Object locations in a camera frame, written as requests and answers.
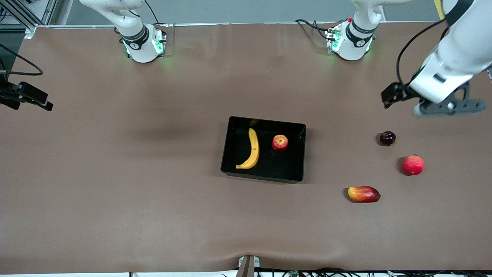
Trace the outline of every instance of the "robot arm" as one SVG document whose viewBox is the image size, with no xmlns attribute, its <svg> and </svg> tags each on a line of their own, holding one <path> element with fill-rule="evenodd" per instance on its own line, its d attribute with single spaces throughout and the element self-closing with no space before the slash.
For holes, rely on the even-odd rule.
<svg viewBox="0 0 492 277">
<path fill-rule="evenodd" d="M 383 5 L 400 5 L 412 0 L 351 0 L 355 6 L 352 21 L 342 22 L 329 33 L 328 48 L 343 59 L 355 61 L 369 50 L 372 35 L 382 18 Z"/>
<path fill-rule="evenodd" d="M 430 52 L 409 84 L 393 83 L 383 93 L 385 107 L 419 97 L 419 116 L 477 113 L 486 108 L 470 99 L 468 81 L 492 65 L 492 5 L 489 0 L 444 0 L 449 34 Z M 456 99 L 457 90 L 463 99 Z"/>
<path fill-rule="evenodd" d="M 148 63 L 164 54 L 165 37 L 151 24 L 143 24 L 134 11 L 143 0 L 80 0 L 113 23 L 123 38 L 129 56 L 139 63 Z"/>
</svg>

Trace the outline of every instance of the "wire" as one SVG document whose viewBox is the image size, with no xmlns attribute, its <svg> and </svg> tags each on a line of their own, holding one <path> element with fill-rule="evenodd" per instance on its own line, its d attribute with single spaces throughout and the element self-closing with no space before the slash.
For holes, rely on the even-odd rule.
<svg viewBox="0 0 492 277">
<path fill-rule="evenodd" d="M 154 24 L 164 24 L 162 22 L 159 22 L 159 20 L 157 19 L 157 16 L 155 16 L 155 12 L 154 10 L 152 9 L 152 7 L 149 5 L 149 2 L 147 2 L 147 0 L 145 0 L 145 4 L 147 4 L 147 7 L 149 7 L 149 10 L 151 10 L 152 12 L 152 15 L 154 16 L 154 19 L 155 19 L 155 23 Z"/>
<path fill-rule="evenodd" d="M 0 22 L 2 22 L 5 19 L 5 17 L 7 17 L 7 16 L 10 16 L 10 14 L 8 14 L 7 10 L 0 7 L 0 17 L 1 17 Z"/>
<path fill-rule="evenodd" d="M 306 23 L 309 27 L 314 28 L 314 29 L 317 29 L 317 30 L 318 30 L 318 33 L 320 34 L 320 36 L 322 36 L 324 39 L 326 39 L 326 40 L 330 40 L 330 41 L 335 41 L 335 39 L 334 39 L 334 38 L 331 38 L 331 37 L 326 37 L 326 36 L 325 36 L 325 35 L 321 32 L 321 31 L 327 32 L 327 31 L 328 31 L 328 29 L 326 29 L 326 28 L 320 28 L 320 27 L 318 26 L 318 23 L 316 22 L 316 20 L 314 20 L 314 21 L 312 22 L 312 24 L 311 24 L 311 23 L 309 23 L 308 21 L 304 20 L 304 19 L 298 19 L 298 20 L 296 20 L 295 22 L 297 22 L 297 23 L 300 23 L 300 22 Z"/>
<path fill-rule="evenodd" d="M 421 271 L 417 271 L 416 273 L 413 273 L 413 272 L 409 273 L 409 272 L 405 272 L 405 271 L 393 271 L 393 273 L 399 274 L 399 275 L 394 275 L 394 277 L 435 277 L 435 275 L 441 274 L 443 272 L 445 272 L 445 271 L 442 270 L 442 271 L 438 271 L 435 273 L 425 273 L 425 272 L 421 272 Z"/>
<path fill-rule="evenodd" d="M 303 23 L 306 23 L 309 27 L 317 29 L 317 27 L 315 25 L 313 25 L 316 21 L 314 21 L 313 24 L 309 23 L 308 21 L 306 21 L 304 19 L 298 19 L 295 22 L 297 22 L 297 23 L 303 22 Z M 325 29 L 325 28 L 318 28 L 318 29 L 321 31 L 328 31 L 328 29 Z"/>
<path fill-rule="evenodd" d="M 403 55 L 403 53 L 405 52 L 405 50 L 410 46 L 410 44 L 416 39 L 418 38 L 421 34 L 427 32 L 429 29 L 443 23 L 445 21 L 445 19 L 443 20 L 440 20 L 440 21 L 437 21 L 435 23 L 432 23 L 431 25 L 425 27 L 425 29 L 423 29 L 422 31 L 418 32 L 416 35 L 414 35 L 407 43 L 406 45 L 403 47 L 403 49 L 400 51 L 400 54 L 398 54 L 398 58 L 397 58 L 397 78 L 398 78 L 398 82 L 400 82 L 401 84 L 404 84 L 402 79 L 401 79 L 401 75 L 400 75 L 400 60 L 401 60 L 401 56 Z"/>
<path fill-rule="evenodd" d="M 130 8 L 128 7 L 128 5 L 127 5 L 127 4 L 126 4 L 123 0 L 120 0 L 120 2 L 121 2 L 121 3 L 123 4 L 123 6 L 124 6 L 124 7 L 128 10 L 128 12 L 129 12 L 129 13 L 133 14 L 133 15 L 134 15 L 134 16 L 136 16 L 136 17 L 140 17 L 140 15 L 138 15 L 138 14 L 136 14 L 136 13 L 132 12 L 132 11 L 130 10 Z"/>
<path fill-rule="evenodd" d="M 0 66 L 2 70 L 5 70 L 5 64 L 3 63 L 3 60 L 0 58 Z"/>
<path fill-rule="evenodd" d="M 442 31 L 441 38 L 439 39 L 439 41 L 441 41 L 441 40 L 444 38 L 444 36 L 445 36 L 445 35 L 446 35 L 446 33 L 448 32 L 448 30 L 449 30 L 449 26 L 447 26 L 447 27 L 444 29 L 444 31 Z"/>
<path fill-rule="evenodd" d="M 3 48 L 3 49 L 5 49 L 5 50 L 7 50 L 8 52 L 10 52 L 11 54 L 13 54 L 14 56 L 20 58 L 24 62 L 30 64 L 32 67 L 34 67 L 36 70 L 39 71 L 37 73 L 31 73 L 31 72 L 17 72 L 17 71 L 3 70 L 3 72 L 0 72 L 0 74 L 3 74 L 3 75 L 14 74 L 14 75 L 27 75 L 27 76 L 40 76 L 40 75 L 43 74 L 43 71 L 37 65 L 33 64 L 32 62 L 30 62 L 29 60 L 27 60 L 23 56 L 15 53 L 14 51 L 10 50 L 7 46 L 5 46 L 5 45 L 3 45 L 1 43 L 0 43 L 0 47 Z"/>
</svg>

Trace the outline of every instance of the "small apple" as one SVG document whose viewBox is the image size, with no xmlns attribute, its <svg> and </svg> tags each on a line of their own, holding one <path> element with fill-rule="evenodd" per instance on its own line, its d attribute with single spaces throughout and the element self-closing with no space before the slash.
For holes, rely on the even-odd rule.
<svg viewBox="0 0 492 277">
<path fill-rule="evenodd" d="M 370 186 L 349 187 L 348 196 L 357 203 L 377 202 L 381 197 L 379 192 Z"/>
<path fill-rule="evenodd" d="M 287 149 L 289 140 L 284 135 L 276 135 L 272 141 L 272 147 L 277 152 L 284 152 Z"/>
<path fill-rule="evenodd" d="M 411 155 L 403 161 L 403 170 L 410 175 L 418 175 L 424 170 L 424 159 L 417 155 Z"/>
</svg>

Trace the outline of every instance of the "brown table surface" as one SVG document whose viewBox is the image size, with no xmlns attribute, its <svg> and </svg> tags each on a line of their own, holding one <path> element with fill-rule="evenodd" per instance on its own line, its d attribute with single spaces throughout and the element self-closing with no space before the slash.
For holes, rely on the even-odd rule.
<svg viewBox="0 0 492 277">
<path fill-rule="evenodd" d="M 20 53 L 44 75 L 10 80 L 55 106 L 0 107 L 0 273 L 219 271 L 246 254 L 264 268 L 491 269 L 492 108 L 422 119 L 417 100 L 380 100 L 427 25 L 382 24 L 356 62 L 298 25 L 182 27 L 150 64 L 112 29 L 39 28 Z M 405 53 L 405 80 L 443 28 Z M 471 85 L 491 99 L 486 74 Z M 231 115 L 305 123 L 304 181 L 221 173 Z M 376 143 L 385 130 L 397 145 Z M 419 176 L 398 169 L 411 154 Z M 349 202 L 361 185 L 381 200 Z"/>
</svg>

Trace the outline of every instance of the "black clamp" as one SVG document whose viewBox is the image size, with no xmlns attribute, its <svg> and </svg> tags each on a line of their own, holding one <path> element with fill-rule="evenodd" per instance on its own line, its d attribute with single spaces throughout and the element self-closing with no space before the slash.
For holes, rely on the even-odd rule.
<svg viewBox="0 0 492 277">
<path fill-rule="evenodd" d="M 42 90 L 26 82 L 15 85 L 0 78 L 0 104 L 17 110 L 21 103 L 30 103 L 47 111 L 53 109 L 53 104 L 48 102 L 48 94 Z"/>
<path fill-rule="evenodd" d="M 386 109 L 395 102 L 405 101 L 414 97 L 419 97 L 419 95 L 407 85 L 397 82 L 391 83 L 391 85 L 381 92 L 381 99 Z"/>
<path fill-rule="evenodd" d="M 457 99 L 456 92 L 463 90 L 463 98 Z M 418 95 L 408 85 L 394 82 L 381 92 L 381 100 L 384 108 L 389 108 L 392 104 L 398 101 L 405 101 L 414 97 L 420 98 L 420 104 L 417 106 L 419 114 L 423 116 L 429 115 L 455 115 L 455 114 L 472 114 L 485 110 L 487 103 L 482 99 L 471 99 L 470 84 L 465 84 L 454 90 L 441 103 L 432 103 L 431 101 Z"/>
</svg>

